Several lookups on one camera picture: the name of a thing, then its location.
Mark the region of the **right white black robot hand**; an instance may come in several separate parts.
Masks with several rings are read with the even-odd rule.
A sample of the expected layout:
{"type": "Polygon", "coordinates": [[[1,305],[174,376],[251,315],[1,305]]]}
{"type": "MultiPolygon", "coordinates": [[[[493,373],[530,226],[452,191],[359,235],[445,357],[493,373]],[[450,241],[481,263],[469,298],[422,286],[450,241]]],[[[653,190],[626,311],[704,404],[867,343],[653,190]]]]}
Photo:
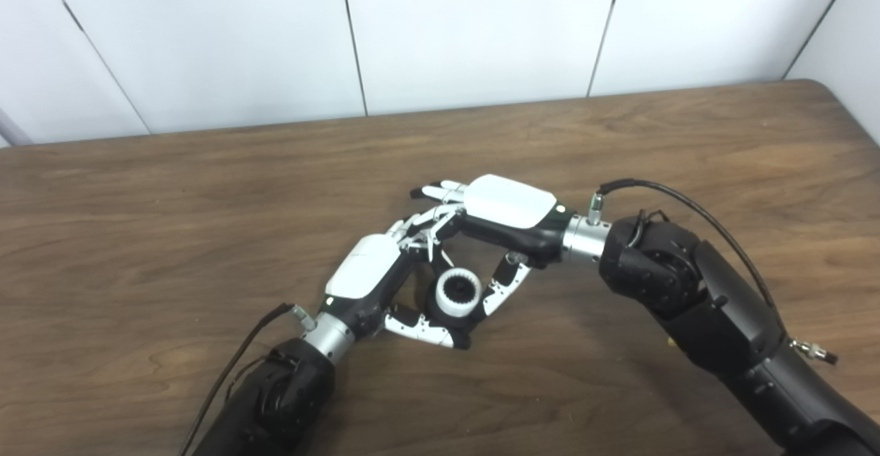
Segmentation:
{"type": "Polygon", "coordinates": [[[410,197],[436,202],[415,222],[418,228],[428,228],[429,239],[443,242],[463,235],[506,250],[469,313],[474,322],[494,313],[531,269],[561,262],[578,218],[553,193],[491,174],[470,184],[433,182],[415,188],[410,197]]]}

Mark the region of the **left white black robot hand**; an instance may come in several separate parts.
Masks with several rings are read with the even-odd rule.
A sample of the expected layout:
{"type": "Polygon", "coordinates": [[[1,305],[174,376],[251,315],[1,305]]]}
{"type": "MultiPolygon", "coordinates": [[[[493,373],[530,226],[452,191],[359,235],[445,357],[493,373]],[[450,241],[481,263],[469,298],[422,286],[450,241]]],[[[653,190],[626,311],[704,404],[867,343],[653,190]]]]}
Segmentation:
{"type": "Polygon", "coordinates": [[[443,251],[443,231],[453,227],[458,212],[440,217],[428,213],[399,220],[386,232],[360,239],[343,259],[324,290],[316,325],[304,334],[306,343],[339,361],[356,341],[386,330],[410,340],[451,349],[470,349],[468,334],[441,325],[426,312],[400,307],[394,298],[421,263],[437,272],[452,268],[443,251]]]}

